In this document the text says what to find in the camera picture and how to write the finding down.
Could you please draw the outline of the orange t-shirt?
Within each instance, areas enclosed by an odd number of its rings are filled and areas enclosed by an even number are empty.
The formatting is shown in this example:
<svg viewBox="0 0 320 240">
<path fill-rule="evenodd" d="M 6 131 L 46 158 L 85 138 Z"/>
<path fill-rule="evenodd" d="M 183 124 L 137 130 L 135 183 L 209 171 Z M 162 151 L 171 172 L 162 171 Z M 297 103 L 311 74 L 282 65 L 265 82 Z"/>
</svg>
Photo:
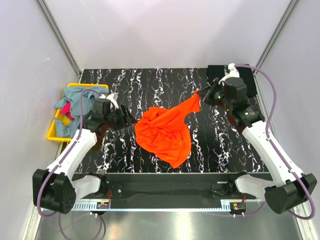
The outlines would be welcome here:
<svg viewBox="0 0 320 240">
<path fill-rule="evenodd" d="M 135 140 L 144 150 L 176 169 L 188 158 L 192 148 L 185 118 L 199 111 L 197 92 L 171 109 L 152 106 L 135 125 Z"/>
</svg>

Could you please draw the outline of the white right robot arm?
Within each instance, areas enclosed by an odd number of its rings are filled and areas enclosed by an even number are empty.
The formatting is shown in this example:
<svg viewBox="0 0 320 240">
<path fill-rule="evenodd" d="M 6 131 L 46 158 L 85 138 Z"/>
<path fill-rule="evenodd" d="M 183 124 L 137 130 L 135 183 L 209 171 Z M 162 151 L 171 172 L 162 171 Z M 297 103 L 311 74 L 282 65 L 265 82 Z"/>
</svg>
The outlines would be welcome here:
<svg viewBox="0 0 320 240">
<path fill-rule="evenodd" d="M 225 81 L 215 78 L 197 95 L 202 103 L 226 111 L 230 124 L 253 146 L 272 178 L 265 180 L 240 173 L 227 185 L 230 197 L 254 196 L 266 201 L 277 214 L 309 200 L 317 185 L 316 177 L 305 174 L 279 145 L 259 108 L 250 104 L 242 78 L 229 77 Z"/>
</svg>

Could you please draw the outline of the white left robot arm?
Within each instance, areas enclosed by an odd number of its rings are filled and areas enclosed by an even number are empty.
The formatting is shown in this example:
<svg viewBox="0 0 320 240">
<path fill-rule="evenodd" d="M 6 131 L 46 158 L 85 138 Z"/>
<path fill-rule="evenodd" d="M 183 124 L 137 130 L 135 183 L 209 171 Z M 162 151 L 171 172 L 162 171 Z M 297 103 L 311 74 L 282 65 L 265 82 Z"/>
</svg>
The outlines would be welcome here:
<svg viewBox="0 0 320 240">
<path fill-rule="evenodd" d="M 43 209 L 67 214 L 76 201 L 88 195 L 103 198 L 108 193 L 107 178 L 88 173 L 73 180 L 78 165 L 107 131 L 118 131 L 137 123 L 124 104 L 118 104 L 115 93 L 98 98 L 92 110 L 80 120 L 75 136 L 59 157 L 46 169 L 32 176 L 33 204 L 40 215 Z"/>
</svg>

